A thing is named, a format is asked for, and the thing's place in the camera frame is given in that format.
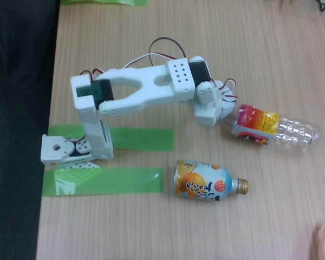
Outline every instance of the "empty plastic bottle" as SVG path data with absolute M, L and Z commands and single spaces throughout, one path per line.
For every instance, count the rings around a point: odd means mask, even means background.
M 222 123 L 236 137 L 252 140 L 257 144 L 277 144 L 289 150 L 310 150 L 320 139 L 320 130 L 316 125 L 251 105 L 235 108 Z

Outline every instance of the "masking tape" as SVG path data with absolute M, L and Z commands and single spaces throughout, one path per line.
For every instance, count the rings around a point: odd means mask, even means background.
M 114 148 L 142 151 L 172 151 L 173 130 L 155 128 L 110 127 Z M 48 129 L 49 136 L 80 138 L 85 134 L 82 125 L 55 125 Z
M 163 191 L 162 168 L 63 168 L 44 172 L 42 196 Z
M 78 2 L 97 2 L 103 4 L 127 4 L 132 6 L 146 6 L 147 0 L 61 0 L 60 4 L 70 4 L 70 3 L 78 3 Z

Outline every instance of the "gold bottle cap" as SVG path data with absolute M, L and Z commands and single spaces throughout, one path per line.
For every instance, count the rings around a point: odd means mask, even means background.
M 238 186 L 237 186 L 236 193 L 246 195 L 248 192 L 248 181 L 239 178 L 237 180 L 238 180 Z

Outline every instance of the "wooden table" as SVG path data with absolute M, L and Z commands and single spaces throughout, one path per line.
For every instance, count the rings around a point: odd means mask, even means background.
M 50 125 L 79 123 L 72 76 L 121 68 L 160 36 L 176 39 L 188 57 L 204 57 L 215 79 L 236 79 L 240 103 L 320 125 L 318 149 L 298 157 L 229 138 L 220 125 L 198 125 L 178 103 L 111 118 L 111 126 L 174 129 L 173 152 L 115 149 L 112 161 L 96 161 L 163 167 L 165 192 L 43 197 L 37 259 L 315 259 L 325 222 L 325 12 L 303 0 L 62 6 Z M 181 57 L 166 41 L 153 51 Z M 249 181 L 248 194 L 220 203 L 175 197 L 168 192 L 177 159 L 225 165 Z

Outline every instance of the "black floor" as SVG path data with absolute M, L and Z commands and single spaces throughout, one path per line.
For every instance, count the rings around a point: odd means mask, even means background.
M 0 1 L 0 259 L 36 256 L 58 11 Z

